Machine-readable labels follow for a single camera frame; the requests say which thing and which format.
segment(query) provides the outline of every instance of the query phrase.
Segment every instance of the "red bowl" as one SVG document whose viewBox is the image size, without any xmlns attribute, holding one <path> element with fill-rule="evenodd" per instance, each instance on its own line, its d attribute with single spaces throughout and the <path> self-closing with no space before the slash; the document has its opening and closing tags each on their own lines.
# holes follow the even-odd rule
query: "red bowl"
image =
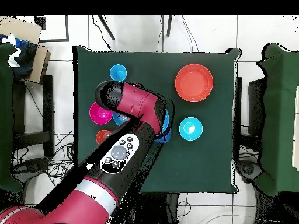
<svg viewBox="0 0 299 224">
<path fill-rule="evenodd" d="M 96 134 L 96 142 L 100 145 L 111 134 L 111 131 L 103 129 Z"/>
<path fill-rule="evenodd" d="M 187 102 L 200 102 L 209 96 L 213 88 L 211 72 L 200 64 L 184 66 L 175 78 L 178 95 Z"/>
</svg>

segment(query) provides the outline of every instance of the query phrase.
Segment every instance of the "chair leg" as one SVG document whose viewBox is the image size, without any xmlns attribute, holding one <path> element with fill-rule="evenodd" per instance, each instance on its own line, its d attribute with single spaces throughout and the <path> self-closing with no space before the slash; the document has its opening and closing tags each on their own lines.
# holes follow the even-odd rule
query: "chair leg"
<svg viewBox="0 0 299 224">
<path fill-rule="evenodd" d="M 167 25 L 167 37 L 171 35 L 171 21 L 173 15 L 168 15 L 168 25 Z"/>
<path fill-rule="evenodd" d="M 103 26 L 105 27 L 105 29 L 107 30 L 107 32 L 109 33 L 110 37 L 112 40 L 115 40 L 115 37 L 113 36 L 112 32 L 110 31 L 110 29 L 108 28 L 108 25 L 106 24 L 103 16 L 98 15 L 98 17 L 100 18 L 100 21 L 102 22 Z"/>
</svg>

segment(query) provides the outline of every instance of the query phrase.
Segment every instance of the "floor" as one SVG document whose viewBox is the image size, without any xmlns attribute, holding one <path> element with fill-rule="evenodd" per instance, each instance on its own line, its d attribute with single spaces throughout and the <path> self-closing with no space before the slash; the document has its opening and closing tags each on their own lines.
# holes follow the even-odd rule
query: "floor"
<svg viewBox="0 0 299 224">
<path fill-rule="evenodd" d="M 242 77 L 242 132 L 248 125 L 248 82 L 263 77 L 256 65 L 261 60 L 263 46 L 270 42 L 280 43 L 285 48 L 299 49 L 298 15 L 185 15 L 186 23 L 196 40 L 199 51 L 206 53 L 224 52 L 238 47 L 242 56 L 238 63 L 238 76 Z M 101 27 L 104 39 L 113 51 L 162 52 L 162 30 L 160 15 L 105 16 L 116 40 L 112 41 L 99 18 L 95 23 Z M 183 25 L 182 15 L 174 15 L 171 35 L 166 36 L 168 15 L 164 15 L 163 52 L 190 52 L 189 36 Z M 55 143 L 73 130 L 73 71 L 72 45 L 82 45 L 94 51 L 108 51 L 99 29 L 93 25 L 92 16 L 68 16 L 69 42 L 47 42 L 40 45 L 49 47 L 51 58 L 47 74 L 53 76 L 54 83 L 54 124 Z M 41 109 L 40 85 L 27 84 Z M 26 132 L 41 130 L 42 118 L 33 100 L 26 98 Z M 73 141 L 68 135 L 62 144 Z M 42 157 L 41 145 L 30 147 L 26 158 Z M 57 154 L 63 160 L 63 153 Z M 188 193 L 181 194 L 179 201 L 187 201 L 178 206 L 180 224 L 253 224 L 255 216 L 255 194 L 250 184 L 245 184 L 235 175 L 239 192 L 231 194 Z M 38 204 L 52 189 L 49 178 L 42 174 L 34 178 L 28 187 L 26 203 Z"/>
</svg>

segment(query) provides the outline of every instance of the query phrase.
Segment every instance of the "pink bowl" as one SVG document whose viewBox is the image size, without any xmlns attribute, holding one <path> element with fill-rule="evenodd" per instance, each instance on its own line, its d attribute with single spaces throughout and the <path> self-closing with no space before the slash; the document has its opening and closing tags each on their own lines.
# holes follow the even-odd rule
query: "pink bowl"
<svg viewBox="0 0 299 224">
<path fill-rule="evenodd" d="M 89 116 L 96 124 L 103 125 L 107 124 L 112 119 L 113 112 L 102 109 L 96 102 L 94 102 L 89 109 Z"/>
</svg>

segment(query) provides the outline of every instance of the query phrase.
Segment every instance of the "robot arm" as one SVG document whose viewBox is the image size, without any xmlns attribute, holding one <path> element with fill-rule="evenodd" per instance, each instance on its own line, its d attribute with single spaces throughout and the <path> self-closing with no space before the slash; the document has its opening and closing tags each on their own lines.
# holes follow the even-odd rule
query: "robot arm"
<svg viewBox="0 0 299 224">
<path fill-rule="evenodd" d="M 0 224 L 105 224 L 137 175 L 162 130 L 165 104 L 127 82 L 105 81 L 95 99 L 104 109 L 130 117 L 84 161 L 92 164 L 83 180 L 55 210 L 15 206 L 0 214 Z"/>
</svg>

